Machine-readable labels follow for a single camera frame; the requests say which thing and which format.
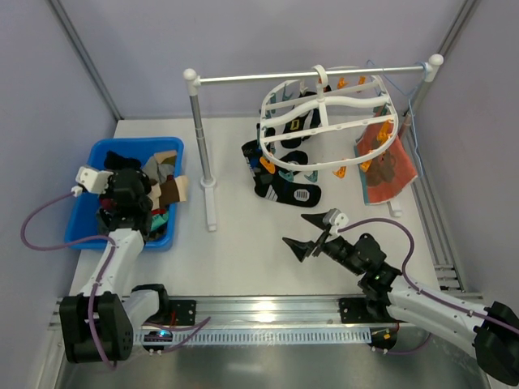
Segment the grey striped sock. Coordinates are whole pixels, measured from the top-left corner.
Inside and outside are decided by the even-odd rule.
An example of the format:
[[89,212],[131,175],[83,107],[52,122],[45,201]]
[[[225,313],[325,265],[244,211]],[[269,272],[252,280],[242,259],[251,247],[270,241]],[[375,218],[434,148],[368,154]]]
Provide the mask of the grey striped sock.
[[150,180],[162,184],[168,180],[169,176],[174,175],[174,166],[170,164],[159,164],[154,156],[151,156],[142,168],[142,171]]

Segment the beige brown striped sock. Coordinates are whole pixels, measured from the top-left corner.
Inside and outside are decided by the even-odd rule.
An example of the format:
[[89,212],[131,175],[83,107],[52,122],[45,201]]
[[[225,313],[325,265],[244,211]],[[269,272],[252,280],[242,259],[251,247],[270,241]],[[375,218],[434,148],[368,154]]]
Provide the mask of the beige brown striped sock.
[[167,208],[171,204],[188,200],[189,179],[186,175],[174,177],[159,184],[150,180],[151,191],[148,197],[152,200],[152,210]]

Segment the black blue sport sock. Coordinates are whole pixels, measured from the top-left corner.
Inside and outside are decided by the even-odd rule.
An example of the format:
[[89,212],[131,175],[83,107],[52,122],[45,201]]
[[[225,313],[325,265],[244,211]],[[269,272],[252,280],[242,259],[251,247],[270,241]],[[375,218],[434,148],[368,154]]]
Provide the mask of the black blue sport sock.
[[296,207],[315,207],[320,202],[321,195],[322,190],[317,185],[288,182],[279,178],[268,187],[265,198]]
[[241,149],[255,183],[255,193],[260,198],[276,202],[278,195],[273,185],[274,175],[261,164],[260,159],[263,157],[263,152],[257,141],[246,142]]

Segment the navy christmas sock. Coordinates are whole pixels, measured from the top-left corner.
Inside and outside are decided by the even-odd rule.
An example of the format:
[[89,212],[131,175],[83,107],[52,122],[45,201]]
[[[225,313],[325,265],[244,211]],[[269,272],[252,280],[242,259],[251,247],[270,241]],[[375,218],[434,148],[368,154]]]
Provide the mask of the navy christmas sock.
[[[308,111],[290,122],[285,124],[285,128],[283,130],[284,134],[290,134],[302,131],[317,128],[321,123],[320,120],[320,112],[318,109],[313,109],[312,111]],[[281,141],[281,146],[286,149],[295,149],[299,147],[302,142],[308,140],[310,136],[303,136],[300,138],[287,139]]]
[[[306,165],[308,163],[308,155],[303,151],[293,150],[292,152],[289,152],[289,153],[285,154],[283,157],[281,157],[280,161],[289,163],[292,165]],[[288,169],[282,168],[280,166],[277,166],[276,169],[277,169],[276,170],[277,173],[289,172]],[[297,175],[298,173],[300,173],[299,171],[293,171],[293,170],[291,170],[291,171],[294,173],[294,175]]]

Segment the white oval clip hanger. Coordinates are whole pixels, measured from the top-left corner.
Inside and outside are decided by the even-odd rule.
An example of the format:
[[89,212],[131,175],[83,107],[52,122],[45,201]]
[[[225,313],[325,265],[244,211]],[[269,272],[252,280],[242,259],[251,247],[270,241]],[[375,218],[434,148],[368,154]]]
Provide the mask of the white oval clip hanger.
[[[301,91],[300,83],[292,83],[278,91],[276,95],[272,96],[270,102],[279,103],[283,100],[294,100],[300,97],[315,96],[315,81],[313,79],[306,79],[305,84],[305,92]],[[339,124],[341,122],[352,122],[363,119],[376,118],[385,116],[387,114],[389,114],[389,111],[386,107],[377,107],[371,109],[356,109],[341,106],[328,107],[328,121],[331,125]],[[270,127],[267,129],[266,135],[287,135],[283,133],[284,128],[285,124],[276,127]],[[259,128],[256,131],[256,141],[257,136],[259,135],[259,130],[260,120]],[[385,141],[389,137],[391,132],[392,125],[387,122],[385,124],[379,123],[369,125],[367,127],[360,126],[348,130],[320,134],[325,137],[324,148],[330,150],[332,155],[320,156],[317,160],[313,160],[307,163],[307,165],[313,165],[318,162],[353,159],[355,157],[365,155],[369,151],[376,149],[380,145],[381,141]],[[267,150],[280,159],[280,157],[273,151],[275,146],[281,146],[281,142],[270,143],[267,146]],[[267,157],[264,155],[261,160],[263,160],[264,167],[266,169],[271,169],[273,166],[275,166],[270,161],[268,161]],[[342,167],[332,168],[332,170],[338,170]]]

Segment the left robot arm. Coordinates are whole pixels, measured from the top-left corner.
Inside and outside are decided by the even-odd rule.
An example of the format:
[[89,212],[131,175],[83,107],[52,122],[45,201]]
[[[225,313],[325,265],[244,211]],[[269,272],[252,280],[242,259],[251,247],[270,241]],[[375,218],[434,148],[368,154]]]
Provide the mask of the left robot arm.
[[144,284],[122,292],[130,269],[143,251],[152,227],[148,177],[138,169],[79,168],[74,196],[105,195],[113,203],[105,250],[88,282],[75,296],[64,297],[59,318],[66,359],[75,364],[103,361],[109,368],[131,355],[134,334],[169,309],[162,284]]

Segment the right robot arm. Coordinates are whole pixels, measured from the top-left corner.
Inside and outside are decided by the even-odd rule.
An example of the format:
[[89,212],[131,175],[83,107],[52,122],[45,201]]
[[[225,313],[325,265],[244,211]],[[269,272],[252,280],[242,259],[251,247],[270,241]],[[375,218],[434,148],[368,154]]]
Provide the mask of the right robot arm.
[[406,268],[414,252],[414,239],[396,221],[387,222],[398,227],[409,240],[409,252],[399,268],[387,263],[387,255],[369,233],[363,233],[355,243],[345,240],[341,233],[361,223],[351,224],[336,208],[305,214],[303,219],[320,229],[321,234],[306,242],[284,238],[299,262],[325,254],[359,276],[358,287],[372,315],[421,327],[473,357],[487,375],[508,386],[517,386],[518,317],[510,307],[498,301],[490,306],[464,301],[411,278]]

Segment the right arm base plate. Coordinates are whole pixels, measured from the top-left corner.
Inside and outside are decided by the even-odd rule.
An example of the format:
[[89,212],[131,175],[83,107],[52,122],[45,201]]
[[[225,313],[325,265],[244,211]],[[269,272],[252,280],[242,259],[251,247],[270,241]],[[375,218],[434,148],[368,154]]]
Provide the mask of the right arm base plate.
[[343,324],[399,323],[388,314],[384,304],[366,297],[343,297],[338,300]]

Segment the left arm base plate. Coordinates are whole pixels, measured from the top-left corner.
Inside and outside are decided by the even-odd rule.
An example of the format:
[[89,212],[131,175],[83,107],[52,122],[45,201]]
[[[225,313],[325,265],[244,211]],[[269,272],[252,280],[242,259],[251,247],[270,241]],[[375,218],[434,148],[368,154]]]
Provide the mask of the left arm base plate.
[[197,301],[173,299],[169,301],[161,323],[166,326],[189,327],[195,325]]

